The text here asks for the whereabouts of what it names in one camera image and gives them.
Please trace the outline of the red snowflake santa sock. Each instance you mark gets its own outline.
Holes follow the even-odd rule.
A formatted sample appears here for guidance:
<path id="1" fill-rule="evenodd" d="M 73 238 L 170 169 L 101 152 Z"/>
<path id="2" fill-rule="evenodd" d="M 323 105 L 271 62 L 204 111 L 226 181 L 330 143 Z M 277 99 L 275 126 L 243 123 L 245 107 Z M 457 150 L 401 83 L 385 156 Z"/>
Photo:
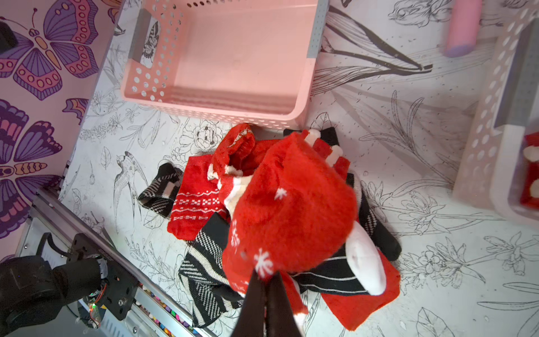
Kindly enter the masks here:
<path id="1" fill-rule="evenodd" d="M 339 146 L 308 130 L 277 141 L 250 176 L 222 179 L 232 217 L 223 269 L 233 290 L 245 294 L 252 273 L 283 272 L 313 292 L 385 292 L 383 259 L 346 183 L 349 165 Z"/>

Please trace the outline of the red penguin sock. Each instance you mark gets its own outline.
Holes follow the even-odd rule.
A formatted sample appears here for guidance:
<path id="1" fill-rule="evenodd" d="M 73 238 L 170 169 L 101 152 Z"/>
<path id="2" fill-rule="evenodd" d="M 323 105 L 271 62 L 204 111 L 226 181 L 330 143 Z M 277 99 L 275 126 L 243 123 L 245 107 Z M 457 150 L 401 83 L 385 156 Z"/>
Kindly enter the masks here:
<path id="1" fill-rule="evenodd" d="M 528 168 L 520 202 L 522 205 L 538 209 L 538 132 L 524 137 L 526 147 L 522 150 Z"/>

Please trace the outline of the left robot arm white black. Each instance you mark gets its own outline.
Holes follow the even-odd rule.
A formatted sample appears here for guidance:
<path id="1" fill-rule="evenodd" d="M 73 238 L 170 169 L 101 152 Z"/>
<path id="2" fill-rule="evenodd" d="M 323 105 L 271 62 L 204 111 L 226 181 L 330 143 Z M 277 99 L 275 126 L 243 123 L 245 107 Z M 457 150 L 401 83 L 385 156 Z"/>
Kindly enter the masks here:
<path id="1" fill-rule="evenodd" d="M 76 234 L 69 251 L 59 249 L 45 233 L 36 254 L 1 263 L 1 335 L 46 324 L 61 309 L 87 301 L 82 321 L 101 326 L 102 315 L 126 318 L 138 279 L 113 255 L 85 234 Z"/>

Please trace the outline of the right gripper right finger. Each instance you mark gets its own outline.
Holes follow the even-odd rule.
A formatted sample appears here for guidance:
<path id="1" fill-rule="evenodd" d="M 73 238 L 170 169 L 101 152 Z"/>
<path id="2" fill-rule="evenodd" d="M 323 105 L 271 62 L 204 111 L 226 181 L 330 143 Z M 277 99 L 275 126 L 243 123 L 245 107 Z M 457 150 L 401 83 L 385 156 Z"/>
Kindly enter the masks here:
<path id="1" fill-rule="evenodd" d="M 269 337 L 301 337 L 280 274 L 266 284 L 266 332 Z"/>

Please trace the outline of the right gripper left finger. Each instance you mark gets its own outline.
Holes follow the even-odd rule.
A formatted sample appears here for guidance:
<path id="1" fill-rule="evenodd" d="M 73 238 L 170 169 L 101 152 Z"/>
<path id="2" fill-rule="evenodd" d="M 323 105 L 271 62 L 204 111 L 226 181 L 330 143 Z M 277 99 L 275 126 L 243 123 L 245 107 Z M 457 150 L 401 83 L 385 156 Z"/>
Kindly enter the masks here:
<path id="1" fill-rule="evenodd" d="M 263 337 L 265 335 L 265 304 L 265 283 L 254 270 L 231 337 Z"/>

